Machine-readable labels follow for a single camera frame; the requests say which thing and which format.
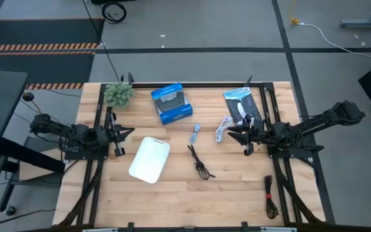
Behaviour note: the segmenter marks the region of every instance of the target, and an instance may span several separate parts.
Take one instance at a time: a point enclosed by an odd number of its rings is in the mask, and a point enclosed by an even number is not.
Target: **yellow cable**
[[[39,109],[38,105],[34,101],[31,101],[31,102],[38,109],[38,112],[41,113],[41,110]]]
[[[289,5],[289,19],[290,19],[290,21],[291,21],[292,24],[298,24],[298,23],[300,23],[300,20],[299,19],[296,19],[296,18],[291,17],[293,7],[296,5],[296,3],[297,3],[296,0],[290,0],[290,5]]]

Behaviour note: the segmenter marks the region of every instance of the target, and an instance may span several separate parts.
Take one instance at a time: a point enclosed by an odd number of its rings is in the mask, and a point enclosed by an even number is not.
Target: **blue product box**
[[[151,97],[163,125],[193,114],[193,108],[184,95],[181,83],[154,90]]]

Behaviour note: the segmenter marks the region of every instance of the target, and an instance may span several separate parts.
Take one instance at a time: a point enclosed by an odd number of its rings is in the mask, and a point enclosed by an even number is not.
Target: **wooden table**
[[[299,123],[290,83],[274,82],[274,88],[281,121]],[[184,88],[193,107],[193,116],[165,126],[151,100],[153,89],[136,88],[128,109],[114,109],[117,122],[135,127],[135,131],[122,144],[126,155],[116,158],[113,145],[110,147],[109,159],[102,172],[96,227],[126,227],[128,222],[134,222],[136,227],[240,226],[242,221],[247,221],[250,226],[283,225],[274,168],[267,148],[255,145],[254,154],[245,157],[244,147],[226,133],[221,144],[214,141],[215,130],[222,118],[229,115],[222,93],[230,89]],[[264,117],[260,91],[258,88],[251,90]],[[100,84],[84,85],[77,123],[93,126],[99,91]],[[216,176],[208,181],[199,177],[187,148],[194,123],[201,125],[195,150],[206,168]],[[146,136],[171,145],[167,164],[156,184],[148,184],[128,174]],[[291,165],[299,196],[318,218],[324,220],[312,168],[297,159],[292,159]],[[80,197],[85,167],[86,162],[81,160],[65,174],[53,224],[60,222]],[[272,199],[280,212],[274,220],[267,217],[265,210],[263,178],[266,175],[273,176]],[[286,196],[290,219],[294,221],[292,203],[288,194]],[[84,215],[86,221],[90,202],[89,199]]]

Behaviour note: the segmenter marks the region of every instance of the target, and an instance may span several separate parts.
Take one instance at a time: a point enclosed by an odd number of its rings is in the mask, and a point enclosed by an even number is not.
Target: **gray floor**
[[[317,30],[292,27],[288,20],[289,1],[278,2],[291,47],[330,47]],[[103,38],[108,48],[282,47],[270,0],[137,0],[123,4],[128,10],[127,19],[122,24],[104,27]],[[99,16],[98,6],[89,4],[89,9],[92,16]],[[371,1],[298,0],[292,12],[293,17],[320,27],[327,38],[338,45],[371,47],[371,30],[338,27],[341,19],[369,17]],[[5,0],[0,11],[0,19],[56,17],[87,15],[79,0]],[[252,74],[254,81],[291,81],[284,53],[110,56],[120,75],[131,72],[136,81],[243,81]],[[367,114],[357,126],[333,127],[317,134],[316,140],[325,146],[320,157],[336,222],[371,226],[371,102],[357,82],[371,69],[371,60],[347,53],[295,53],[293,56],[311,115],[346,99],[354,101]],[[90,82],[114,80],[106,55],[95,55]],[[34,93],[42,111],[61,122],[75,120],[78,99],[44,90]],[[34,115],[21,103],[15,112],[28,120]],[[13,116],[5,136],[24,142],[29,136],[26,127],[25,121]],[[57,194],[55,188],[19,186],[10,204],[17,207],[18,215],[50,209],[55,207]],[[0,225],[0,231],[48,227],[51,221],[52,214],[42,213]]]

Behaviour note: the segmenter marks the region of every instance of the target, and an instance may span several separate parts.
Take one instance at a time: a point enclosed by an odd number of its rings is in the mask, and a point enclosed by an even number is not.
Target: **small potted plant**
[[[127,108],[129,98],[134,96],[132,85],[124,82],[116,82],[107,85],[104,98],[107,106]]]

